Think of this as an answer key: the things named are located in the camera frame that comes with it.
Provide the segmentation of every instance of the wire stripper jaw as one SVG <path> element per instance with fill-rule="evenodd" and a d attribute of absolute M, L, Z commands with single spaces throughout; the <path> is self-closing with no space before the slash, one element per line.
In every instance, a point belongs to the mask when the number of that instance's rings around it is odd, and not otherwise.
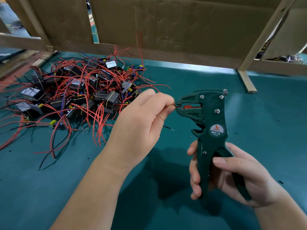
<path fill-rule="evenodd" d="M 192 119 L 200 129 L 191 130 L 198 138 L 197 161 L 201 176 L 202 196 L 206 196 L 210 180 L 210 165 L 214 156 L 232 157 L 226 147 L 228 137 L 225 123 L 225 96 L 227 90 L 196 90 L 182 96 L 176 111 L 179 115 Z M 245 188 L 244 178 L 233 173 L 237 189 L 246 200 L 251 200 Z"/>

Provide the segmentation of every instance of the finger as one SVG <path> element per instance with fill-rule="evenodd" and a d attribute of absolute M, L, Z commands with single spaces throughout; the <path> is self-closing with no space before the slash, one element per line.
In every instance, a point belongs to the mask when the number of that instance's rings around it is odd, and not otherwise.
<path fill-rule="evenodd" d="M 193 190 L 193 193 L 195 194 L 196 197 L 200 197 L 201 196 L 201 187 L 198 184 L 195 184 L 192 180 L 192 178 L 190 179 L 190 184 Z"/>
<path fill-rule="evenodd" d="M 226 142 L 226 147 L 235 155 L 235 157 L 240 157 L 251 161 L 257 161 L 252 155 L 235 146 L 233 143 Z"/>
<path fill-rule="evenodd" d="M 150 99 L 151 96 L 155 95 L 156 92 L 153 89 L 147 89 L 144 92 L 142 92 L 139 96 L 136 97 L 133 102 L 131 102 L 130 105 L 138 105 L 142 106 L 145 102 L 147 102 L 148 99 Z"/>
<path fill-rule="evenodd" d="M 201 176 L 199 175 L 197 166 L 198 166 L 197 155 L 195 154 L 189 166 L 190 175 L 195 184 L 199 184 L 201 182 Z"/>
<path fill-rule="evenodd" d="M 153 114 L 157 116 L 164 107 L 173 105 L 175 106 L 175 100 L 172 96 L 165 93 L 156 93 L 151 96 L 142 106 L 145 113 Z"/>
<path fill-rule="evenodd" d="M 163 110 L 155 117 L 151 124 L 150 128 L 150 136 L 152 137 L 152 140 L 158 141 L 162 127 L 164 125 L 164 122 L 167 118 L 167 116 L 173 112 L 176 109 L 175 106 L 166 106 L 163 108 Z"/>
<path fill-rule="evenodd" d="M 198 197 L 192 192 L 192 194 L 191 194 L 191 199 L 193 199 L 193 200 L 197 200 L 198 199 Z"/>
<path fill-rule="evenodd" d="M 197 140 L 193 141 L 188 149 L 188 155 L 192 156 L 197 153 Z"/>
<path fill-rule="evenodd" d="M 238 173 L 255 182 L 263 182 L 269 176 L 268 171 L 262 164 L 248 159 L 238 157 L 214 157 L 213 163 L 222 170 Z"/>

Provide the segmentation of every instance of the pile of wires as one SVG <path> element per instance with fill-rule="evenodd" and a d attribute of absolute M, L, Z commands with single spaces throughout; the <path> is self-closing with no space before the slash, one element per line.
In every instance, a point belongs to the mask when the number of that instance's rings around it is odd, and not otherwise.
<path fill-rule="evenodd" d="M 92 127 L 92 137 L 96 146 L 106 143 L 103 136 L 108 119 L 114 119 L 140 93 L 142 88 L 155 88 L 158 84 L 144 78 L 145 66 L 133 65 L 128 59 L 119 56 L 122 51 L 111 51 L 111 55 L 104 58 L 90 57 L 83 54 L 83 58 L 60 58 L 53 61 L 51 70 L 44 71 L 39 67 L 32 67 L 33 74 L 26 77 L 26 82 L 2 82 L 18 86 L 0 92 L 14 92 L 7 96 L 7 101 L 1 109 L 13 112 L 10 117 L 20 117 L 16 132 L 0 146 L 0 150 L 12 143 L 19 133 L 32 126 L 53 128 L 50 149 L 39 152 L 51 154 L 56 158 L 55 151 L 62 149 L 71 137 L 74 129 L 72 123 L 76 117 L 82 117 L 82 125 Z M 54 146 L 56 131 L 67 130 L 67 136 L 58 145 Z"/>

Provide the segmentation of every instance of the left hand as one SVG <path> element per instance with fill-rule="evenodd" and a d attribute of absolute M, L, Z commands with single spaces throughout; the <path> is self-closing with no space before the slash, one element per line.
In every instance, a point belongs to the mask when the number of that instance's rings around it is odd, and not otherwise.
<path fill-rule="evenodd" d="M 174 98 L 167 94 L 142 92 L 118 116 L 101 153 L 104 165 L 127 175 L 154 147 L 175 108 Z"/>

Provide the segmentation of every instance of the right hand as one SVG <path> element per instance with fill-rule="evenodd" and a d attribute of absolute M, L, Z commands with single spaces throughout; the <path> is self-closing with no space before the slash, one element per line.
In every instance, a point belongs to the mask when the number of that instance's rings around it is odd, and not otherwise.
<path fill-rule="evenodd" d="M 242 149 L 226 143 L 227 148 L 235 157 L 214 157 L 213 166 L 210 169 L 209 189 L 221 189 L 231 198 L 253 207 L 264 207 L 280 200 L 286 191 L 271 177 L 269 172 L 253 156 Z M 198 199 L 201 196 L 199 185 L 201 177 L 197 170 L 197 140 L 188 149 L 188 155 L 194 155 L 190 162 L 191 198 Z M 252 200 L 246 201 L 237 190 L 232 173 L 238 173 L 244 177 L 245 186 Z"/>

